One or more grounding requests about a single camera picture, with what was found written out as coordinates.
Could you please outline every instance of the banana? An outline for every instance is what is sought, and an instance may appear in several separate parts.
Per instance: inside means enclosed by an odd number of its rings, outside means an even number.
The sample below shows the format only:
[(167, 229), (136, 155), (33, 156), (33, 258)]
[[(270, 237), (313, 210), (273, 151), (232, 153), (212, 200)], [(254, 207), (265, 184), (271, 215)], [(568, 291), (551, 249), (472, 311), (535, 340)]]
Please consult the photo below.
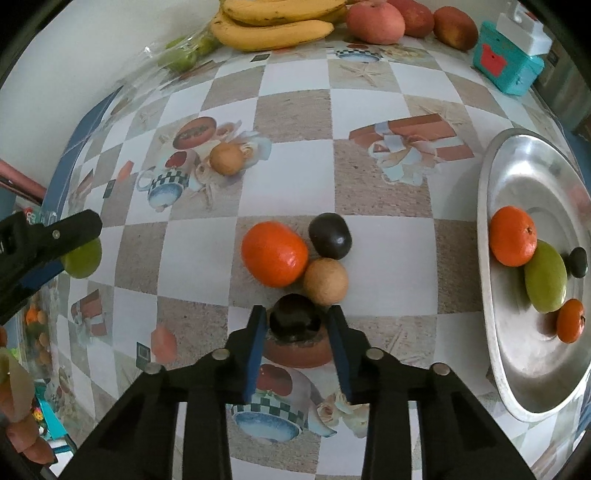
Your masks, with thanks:
[(330, 22), (333, 25), (338, 25), (345, 21), (345, 19), (347, 18), (347, 12), (347, 7), (343, 5), (334, 12), (322, 15), (322, 17), (319, 17), (318, 20), (322, 20), (323, 22)]
[(334, 30), (331, 23), (305, 20), (273, 27), (242, 27), (221, 10), (210, 23), (213, 35), (224, 45), (242, 51), (275, 50), (324, 38)]
[(234, 20), (263, 27), (319, 18), (334, 12), (343, 4), (344, 0), (224, 0), (222, 9)]

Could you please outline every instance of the metal tray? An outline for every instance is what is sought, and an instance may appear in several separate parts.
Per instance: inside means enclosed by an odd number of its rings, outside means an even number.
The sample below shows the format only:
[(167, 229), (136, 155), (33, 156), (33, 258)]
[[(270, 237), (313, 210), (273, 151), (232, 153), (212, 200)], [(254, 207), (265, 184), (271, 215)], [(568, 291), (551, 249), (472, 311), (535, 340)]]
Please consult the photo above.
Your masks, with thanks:
[[(555, 334), (556, 314), (532, 307), (522, 268), (501, 265), (488, 246), (488, 224), (505, 205), (533, 218), (538, 238), (561, 254), (581, 246), (591, 254), (591, 199), (556, 148), (526, 129), (509, 129), (488, 147), (478, 185), (478, 258), (486, 336), (502, 401), (521, 421), (539, 421), (564, 407), (585, 384), (591, 365), (591, 325), (571, 345)], [(567, 299), (591, 312), (591, 274), (569, 277)]]

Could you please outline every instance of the black fruit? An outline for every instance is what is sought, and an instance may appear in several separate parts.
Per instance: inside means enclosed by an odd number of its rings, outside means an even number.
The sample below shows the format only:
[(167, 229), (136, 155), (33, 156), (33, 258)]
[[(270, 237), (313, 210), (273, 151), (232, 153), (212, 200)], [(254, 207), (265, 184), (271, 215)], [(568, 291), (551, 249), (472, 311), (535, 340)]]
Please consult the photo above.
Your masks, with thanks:
[(353, 240), (345, 219), (336, 213), (322, 213), (310, 222), (308, 234), (321, 257), (340, 260), (351, 250)]
[(567, 270), (575, 278), (587, 274), (587, 252), (583, 247), (575, 247), (566, 259)]
[(302, 342), (316, 336), (320, 329), (320, 313), (303, 295), (282, 296), (271, 310), (269, 328), (282, 342)]

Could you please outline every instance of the orange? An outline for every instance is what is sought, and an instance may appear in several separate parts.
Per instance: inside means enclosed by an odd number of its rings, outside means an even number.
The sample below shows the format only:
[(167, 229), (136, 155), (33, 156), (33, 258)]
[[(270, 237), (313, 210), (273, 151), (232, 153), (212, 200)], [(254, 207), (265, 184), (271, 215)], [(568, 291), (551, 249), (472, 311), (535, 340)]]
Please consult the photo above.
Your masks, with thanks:
[(507, 267), (525, 265), (538, 244), (534, 221), (523, 210), (511, 205), (492, 216), (488, 234), (492, 253)]
[(577, 299), (570, 299), (558, 311), (556, 331), (564, 343), (573, 343), (583, 333), (585, 309)]
[(242, 239), (242, 261), (263, 285), (286, 287), (306, 269), (308, 247), (283, 223), (257, 223)]
[(25, 321), (27, 325), (32, 324), (33, 322), (37, 321), (37, 315), (39, 314), (39, 310), (37, 310), (34, 306), (30, 306), (25, 314)]

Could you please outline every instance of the green mango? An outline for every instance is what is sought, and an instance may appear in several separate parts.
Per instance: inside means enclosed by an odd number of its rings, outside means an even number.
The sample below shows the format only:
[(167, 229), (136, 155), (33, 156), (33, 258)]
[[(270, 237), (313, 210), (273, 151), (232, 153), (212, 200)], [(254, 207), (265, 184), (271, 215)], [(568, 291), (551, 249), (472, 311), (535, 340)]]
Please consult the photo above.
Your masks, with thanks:
[(540, 313), (558, 310), (566, 299), (566, 268), (552, 245), (538, 240), (534, 256), (525, 264), (525, 288)]

